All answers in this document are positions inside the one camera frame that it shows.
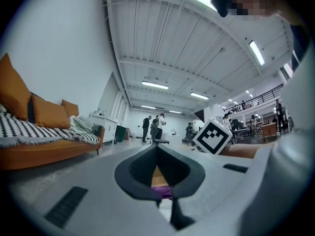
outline ceiling beam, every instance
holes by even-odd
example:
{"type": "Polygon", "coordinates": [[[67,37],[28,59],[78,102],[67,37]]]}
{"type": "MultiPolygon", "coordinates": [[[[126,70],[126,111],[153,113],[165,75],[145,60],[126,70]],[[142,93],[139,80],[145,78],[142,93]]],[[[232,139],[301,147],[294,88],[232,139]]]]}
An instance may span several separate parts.
{"type": "MultiPolygon", "coordinates": [[[[172,4],[176,4],[176,5],[180,5],[181,1],[180,0],[158,0],[158,1],[164,1],[164,2],[169,2],[172,4]]],[[[249,46],[246,46],[238,37],[237,35],[232,32],[227,26],[225,26],[221,21],[219,21],[218,19],[211,17],[211,15],[209,15],[209,13],[198,9],[197,7],[195,7],[194,5],[185,3],[184,8],[193,11],[197,14],[199,14],[200,16],[208,19],[209,21],[211,21],[212,23],[216,24],[219,28],[221,28],[223,31],[225,31],[228,35],[230,35],[230,37],[232,39],[234,39],[234,41],[243,49],[243,51],[247,54],[247,56],[251,59],[251,61],[253,62],[253,64],[255,64],[255,68],[257,69],[258,73],[261,75],[261,69],[260,69],[260,64],[258,63],[258,60],[255,58],[255,56],[253,55],[253,53],[250,51],[249,46]]]]}
{"type": "MultiPolygon", "coordinates": [[[[137,110],[137,111],[143,111],[143,112],[154,112],[154,113],[158,113],[158,115],[161,114],[161,111],[156,110],[156,109],[144,109],[144,108],[137,107],[137,106],[133,106],[130,109],[137,110]]],[[[164,111],[164,112],[165,112],[166,116],[185,117],[185,118],[194,118],[195,117],[195,115],[189,116],[189,115],[181,115],[181,114],[172,114],[172,113],[166,112],[166,111],[164,111]]]]}
{"type": "Polygon", "coordinates": [[[113,22],[114,22],[114,20],[113,20],[113,9],[112,9],[112,4],[111,3],[112,3],[112,0],[107,0],[107,13],[108,13],[108,22],[109,22],[110,34],[111,34],[112,42],[113,42],[114,54],[115,54],[116,61],[117,61],[117,66],[118,66],[118,69],[117,68],[113,69],[113,75],[114,75],[116,81],[119,82],[119,87],[122,90],[122,93],[124,94],[125,97],[127,97],[129,104],[132,106],[132,103],[130,101],[130,95],[128,94],[128,91],[125,91],[122,88],[122,87],[126,88],[126,81],[125,81],[125,79],[124,79],[124,77],[122,75],[123,73],[122,73],[121,65],[118,62],[118,60],[119,60],[119,53],[118,53],[118,46],[117,46],[118,45],[118,41],[116,39],[117,27],[115,27],[114,24],[113,24],[113,22]]]}
{"type": "Polygon", "coordinates": [[[160,95],[160,96],[169,97],[169,98],[173,98],[173,99],[175,98],[175,99],[179,99],[179,100],[193,102],[193,103],[198,104],[198,105],[207,106],[206,102],[198,100],[198,99],[187,98],[187,97],[182,97],[182,96],[178,96],[178,95],[172,95],[170,93],[159,92],[159,91],[155,91],[152,89],[141,89],[141,88],[136,88],[136,87],[128,87],[128,88],[126,88],[126,90],[142,92],[142,93],[152,93],[155,95],[160,95]]]}
{"type": "Polygon", "coordinates": [[[150,67],[150,68],[155,68],[158,70],[162,70],[162,71],[166,71],[166,72],[172,72],[172,73],[176,73],[184,78],[190,78],[193,79],[195,81],[200,81],[202,83],[206,83],[218,90],[220,90],[221,92],[230,94],[231,91],[227,90],[226,88],[207,80],[206,78],[202,78],[198,75],[180,70],[178,68],[172,67],[172,66],[168,66],[168,65],[163,65],[163,64],[159,64],[159,63],[154,63],[151,61],[146,61],[146,60],[140,60],[140,59],[131,59],[131,58],[120,58],[119,60],[120,63],[125,63],[125,64],[133,64],[133,65],[140,65],[140,66],[146,66],[146,67],[150,67]]]}
{"type": "Polygon", "coordinates": [[[176,109],[178,111],[183,111],[183,109],[185,109],[185,107],[172,106],[172,105],[167,105],[167,104],[164,104],[164,103],[158,103],[158,102],[146,101],[146,100],[140,100],[140,99],[134,99],[134,98],[131,98],[131,101],[133,103],[138,103],[138,104],[149,104],[151,106],[152,105],[153,106],[159,106],[159,107],[162,107],[162,108],[167,108],[167,110],[173,110],[173,111],[176,111],[176,109]]]}
{"type": "MultiPolygon", "coordinates": [[[[221,96],[217,97],[216,99],[211,99],[209,101],[209,105],[213,104],[220,104],[224,101],[226,101],[227,98],[233,98],[246,90],[254,87],[258,83],[262,82],[263,80],[267,79],[269,76],[271,76],[273,73],[277,72],[282,66],[284,66],[287,62],[291,60],[292,53],[290,51],[283,54],[279,59],[277,59],[275,62],[273,62],[270,66],[266,67],[264,71],[262,71],[261,77],[253,77],[248,80],[248,83],[244,83],[241,87],[238,87],[237,90],[234,90],[228,97],[221,96]]],[[[202,108],[198,107],[194,109],[191,113],[194,113],[196,111],[201,110],[202,108]]]]}

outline person in white shirt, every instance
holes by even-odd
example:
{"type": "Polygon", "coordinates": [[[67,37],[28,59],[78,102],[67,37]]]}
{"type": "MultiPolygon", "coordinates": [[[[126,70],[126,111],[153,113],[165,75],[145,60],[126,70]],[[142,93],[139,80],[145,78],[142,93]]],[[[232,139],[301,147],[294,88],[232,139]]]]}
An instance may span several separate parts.
{"type": "Polygon", "coordinates": [[[157,136],[156,139],[161,139],[162,136],[162,129],[164,128],[164,126],[166,125],[166,122],[164,121],[164,114],[160,114],[158,117],[158,126],[157,126],[157,136]]]}
{"type": "Polygon", "coordinates": [[[228,130],[230,133],[232,133],[232,132],[231,132],[232,126],[231,126],[230,121],[228,120],[228,114],[225,114],[225,115],[224,115],[224,118],[223,118],[223,127],[224,127],[226,130],[228,130]]]}

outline person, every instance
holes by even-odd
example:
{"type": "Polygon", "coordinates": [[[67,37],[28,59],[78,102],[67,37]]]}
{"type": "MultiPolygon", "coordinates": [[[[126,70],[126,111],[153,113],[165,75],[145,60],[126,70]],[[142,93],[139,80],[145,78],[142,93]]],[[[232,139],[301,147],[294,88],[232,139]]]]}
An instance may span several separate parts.
{"type": "Polygon", "coordinates": [[[226,17],[230,11],[231,14],[254,15],[262,18],[276,15],[288,22],[293,33],[291,61],[292,70],[295,71],[306,52],[311,35],[299,14],[287,0],[211,0],[211,4],[222,17],[226,17]]]}
{"type": "Polygon", "coordinates": [[[152,121],[152,124],[154,127],[158,126],[158,116],[156,116],[156,118],[152,121]]]}
{"type": "Polygon", "coordinates": [[[192,123],[189,122],[186,128],[186,138],[188,139],[191,134],[192,134],[192,123]]]}
{"type": "Polygon", "coordinates": [[[257,121],[254,115],[252,115],[251,117],[251,129],[252,129],[252,136],[255,136],[257,132],[257,121]]]}
{"type": "Polygon", "coordinates": [[[152,116],[149,116],[148,118],[145,118],[143,120],[143,136],[142,136],[142,142],[146,143],[146,138],[147,138],[147,134],[148,134],[148,130],[149,130],[149,125],[150,125],[150,120],[152,119],[152,116]]]}
{"type": "Polygon", "coordinates": [[[279,103],[279,100],[276,100],[276,111],[278,116],[278,125],[279,125],[279,132],[281,133],[281,123],[284,126],[284,113],[282,110],[282,105],[279,103]]]}
{"type": "Polygon", "coordinates": [[[276,130],[278,129],[278,124],[277,124],[278,120],[276,119],[276,116],[274,116],[274,118],[272,119],[272,123],[276,124],[276,130]]]}
{"type": "Polygon", "coordinates": [[[164,121],[164,114],[160,114],[159,117],[157,118],[158,126],[157,126],[157,136],[156,139],[161,139],[162,136],[162,129],[166,125],[166,122],[164,121]]]}
{"type": "Polygon", "coordinates": [[[224,115],[224,118],[223,118],[223,127],[224,127],[226,130],[228,130],[230,133],[232,133],[232,131],[231,131],[232,126],[231,126],[230,121],[228,120],[228,114],[225,114],[225,115],[224,115]]]}

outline wooden table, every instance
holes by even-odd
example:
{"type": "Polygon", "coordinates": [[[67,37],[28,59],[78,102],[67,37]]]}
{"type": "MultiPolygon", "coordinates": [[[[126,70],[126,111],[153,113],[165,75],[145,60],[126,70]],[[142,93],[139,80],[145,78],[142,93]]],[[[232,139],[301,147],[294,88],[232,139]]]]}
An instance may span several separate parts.
{"type": "Polygon", "coordinates": [[[271,123],[263,125],[262,127],[262,137],[272,136],[277,134],[277,125],[276,123],[271,123]]]}

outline black bag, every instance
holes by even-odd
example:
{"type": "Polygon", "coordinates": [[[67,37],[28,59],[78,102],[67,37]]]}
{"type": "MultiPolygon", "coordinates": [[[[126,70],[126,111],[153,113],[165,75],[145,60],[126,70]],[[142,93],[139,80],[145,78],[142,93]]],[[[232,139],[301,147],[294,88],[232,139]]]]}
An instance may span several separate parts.
{"type": "Polygon", "coordinates": [[[153,126],[155,126],[155,127],[158,126],[158,119],[159,119],[159,117],[152,121],[153,126]]]}

